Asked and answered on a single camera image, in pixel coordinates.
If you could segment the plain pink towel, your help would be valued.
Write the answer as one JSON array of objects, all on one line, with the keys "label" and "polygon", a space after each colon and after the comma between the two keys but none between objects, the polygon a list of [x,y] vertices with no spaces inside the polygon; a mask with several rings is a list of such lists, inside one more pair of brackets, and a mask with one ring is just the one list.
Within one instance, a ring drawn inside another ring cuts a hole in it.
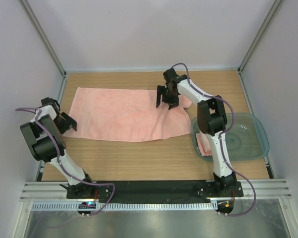
[{"label": "plain pink towel", "polygon": [[78,88],[69,112],[77,130],[69,138],[102,141],[146,142],[190,133],[186,108],[191,102],[179,96],[173,109],[166,103],[156,106],[155,90]]}]

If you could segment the pink bunny towel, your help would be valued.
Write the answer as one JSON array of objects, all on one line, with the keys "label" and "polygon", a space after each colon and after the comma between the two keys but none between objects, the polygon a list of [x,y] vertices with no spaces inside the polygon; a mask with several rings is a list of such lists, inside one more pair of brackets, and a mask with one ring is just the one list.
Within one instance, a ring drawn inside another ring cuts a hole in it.
[{"label": "pink bunny towel", "polygon": [[209,144],[209,141],[208,141],[206,135],[202,134],[202,133],[197,133],[196,139],[197,139],[197,144],[198,144],[198,148],[199,148],[201,155],[202,156],[211,156],[212,151],[211,151],[211,147],[210,147],[210,144]]}]

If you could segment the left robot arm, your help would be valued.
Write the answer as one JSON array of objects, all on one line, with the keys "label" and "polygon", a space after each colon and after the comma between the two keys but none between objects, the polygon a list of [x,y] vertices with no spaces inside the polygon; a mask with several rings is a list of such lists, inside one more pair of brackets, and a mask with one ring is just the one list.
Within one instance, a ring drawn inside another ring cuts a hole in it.
[{"label": "left robot arm", "polygon": [[67,198],[91,198],[96,188],[90,176],[70,158],[63,139],[68,130],[77,131],[77,122],[61,112],[58,101],[49,97],[42,99],[37,108],[16,110],[34,114],[31,121],[20,126],[21,133],[33,158],[54,166],[67,179],[67,185],[61,185]]}]

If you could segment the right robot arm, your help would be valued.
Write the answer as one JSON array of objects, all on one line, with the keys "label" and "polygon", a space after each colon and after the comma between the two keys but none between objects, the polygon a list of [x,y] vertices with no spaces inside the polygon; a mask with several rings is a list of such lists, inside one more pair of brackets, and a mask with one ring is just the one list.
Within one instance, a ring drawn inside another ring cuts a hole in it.
[{"label": "right robot arm", "polygon": [[237,185],[225,141],[227,116],[225,100],[221,96],[207,94],[187,75],[178,75],[173,68],[163,73],[164,86],[157,86],[156,107],[164,102],[170,109],[179,106],[179,96],[185,96],[197,106],[197,125],[209,142],[214,163],[214,191],[228,196]]}]

